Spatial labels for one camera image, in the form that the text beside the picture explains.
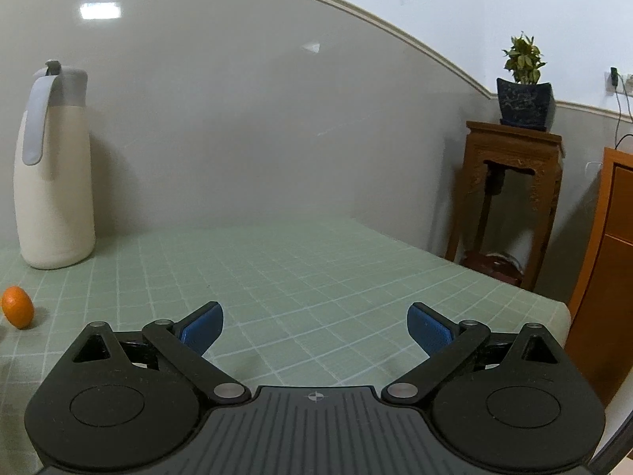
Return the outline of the orange far right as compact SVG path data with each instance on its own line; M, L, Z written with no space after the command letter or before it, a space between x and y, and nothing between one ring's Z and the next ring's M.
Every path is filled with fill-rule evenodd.
M28 328L34 319L34 305L26 291L19 286L8 287L1 297L2 312L16 328Z

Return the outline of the red box under stand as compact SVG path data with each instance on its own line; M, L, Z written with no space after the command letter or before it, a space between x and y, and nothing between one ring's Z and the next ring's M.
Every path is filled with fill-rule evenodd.
M514 286L521 286L523 283L521 270L512 260L500 254L469 251L464 253L460 265Z

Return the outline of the wall socket with charger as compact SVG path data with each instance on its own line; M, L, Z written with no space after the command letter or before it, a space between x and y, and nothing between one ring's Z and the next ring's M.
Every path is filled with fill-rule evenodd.
M605 90L607 93L631 95L633 92L633 74L621 74L617 68L612 66L605 73Z

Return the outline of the cream thermos jug grey lid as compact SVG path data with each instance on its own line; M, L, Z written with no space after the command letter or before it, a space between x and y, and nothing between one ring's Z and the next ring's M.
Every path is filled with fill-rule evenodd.
M14 158L19 249L35 269L72 266L95 249L88 74L50 59L34 74Z

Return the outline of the orange wooden cabinet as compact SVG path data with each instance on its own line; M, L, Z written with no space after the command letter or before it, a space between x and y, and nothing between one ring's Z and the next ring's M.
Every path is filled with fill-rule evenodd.
M603 404L632 369L632 156L604 150L582 269L569 302L565 352Z

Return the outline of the wooden plant stand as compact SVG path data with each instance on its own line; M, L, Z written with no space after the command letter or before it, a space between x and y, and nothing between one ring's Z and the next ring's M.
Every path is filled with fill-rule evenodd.
M468 121L444 257L500 254L534 289L553 230L562 182L562 137L484 121Z

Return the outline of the potted plant dark pot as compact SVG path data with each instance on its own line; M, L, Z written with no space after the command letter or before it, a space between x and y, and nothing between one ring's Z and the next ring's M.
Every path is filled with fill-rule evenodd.
M511 46L503 54L504 69L512 80L497 79L500 124L548 132L555 118L556 101L552 84L541 80L546 62L534 36L525 32L512 36Z

